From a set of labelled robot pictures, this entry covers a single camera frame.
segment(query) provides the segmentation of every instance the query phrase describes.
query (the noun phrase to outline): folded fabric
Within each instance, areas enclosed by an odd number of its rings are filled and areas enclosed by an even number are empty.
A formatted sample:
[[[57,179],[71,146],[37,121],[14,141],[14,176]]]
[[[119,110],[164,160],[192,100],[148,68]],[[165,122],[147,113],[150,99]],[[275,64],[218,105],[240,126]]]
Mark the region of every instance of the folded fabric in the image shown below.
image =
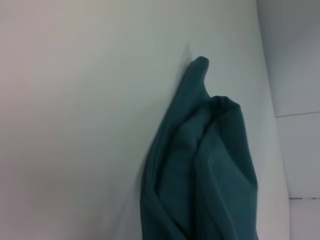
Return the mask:
[[[140,200],[144,240],[256,240],[257,178],[240,106],[210,97],[193,61],[150,148]]]

